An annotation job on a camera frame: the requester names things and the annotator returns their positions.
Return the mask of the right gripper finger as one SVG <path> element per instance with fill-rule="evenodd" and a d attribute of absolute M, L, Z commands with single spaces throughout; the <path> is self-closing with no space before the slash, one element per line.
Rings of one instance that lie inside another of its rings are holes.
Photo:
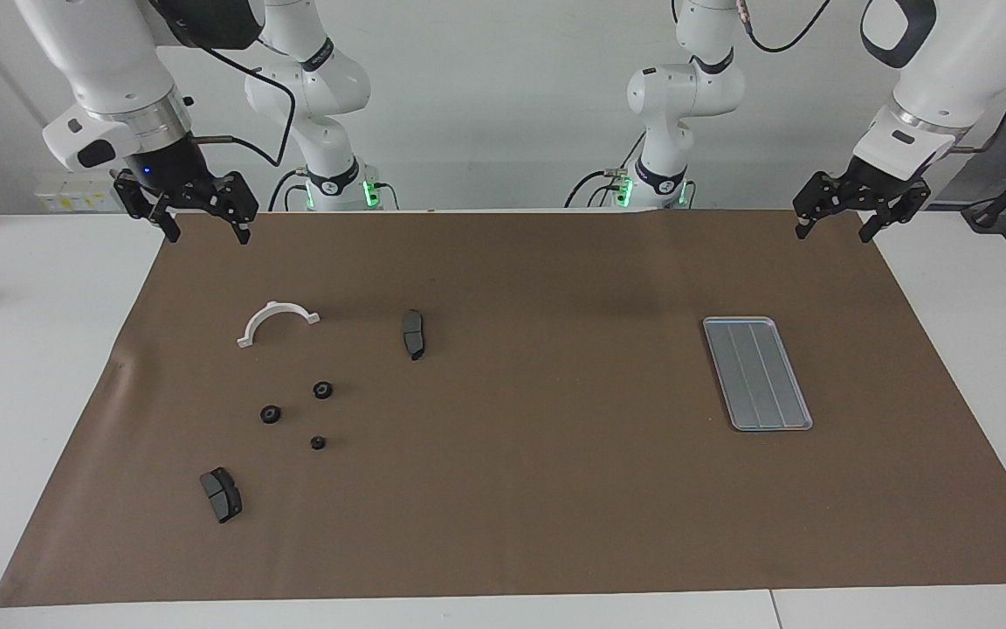
<path fill-rule="evenodd" d="M 130 218 L 147 220 L 159 228 L 170 243 L 180 238 L 181 230 L 170 214 L 170 199 L 165 192 L 144 188 L 134 175 L 116 175 L 114 194 Z"/>
<path fill-rule="evenodd" d="M 252 238 L 249 225 L 257 216 L 257 198 L 239 172 L 228 172 L 212 180 L 210 214 L 227 222 L 240 245 Z"/>

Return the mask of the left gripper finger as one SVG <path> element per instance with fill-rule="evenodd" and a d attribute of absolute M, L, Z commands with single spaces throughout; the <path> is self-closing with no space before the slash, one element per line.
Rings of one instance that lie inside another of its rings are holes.
<path fill-rule="evenodd" d="M 925 179 L 911 183 L 893 203 L 877 202 L 874 214 L 863 223 L 859 239 L 870 243 L 879 231 L 894 224 L 909 223 L 927 202 L 933 192 Z"/>
<path fill-rule="evenodd" d="M 826 172 L 815 172 L 807 180 L 794 196 L 794 211 L 797 218 L 795 233 L 798 239 L 810 235 L 818 220 L 830 218 L 844 210 L 839 191 L 841 191 L 841 179 Z"/>

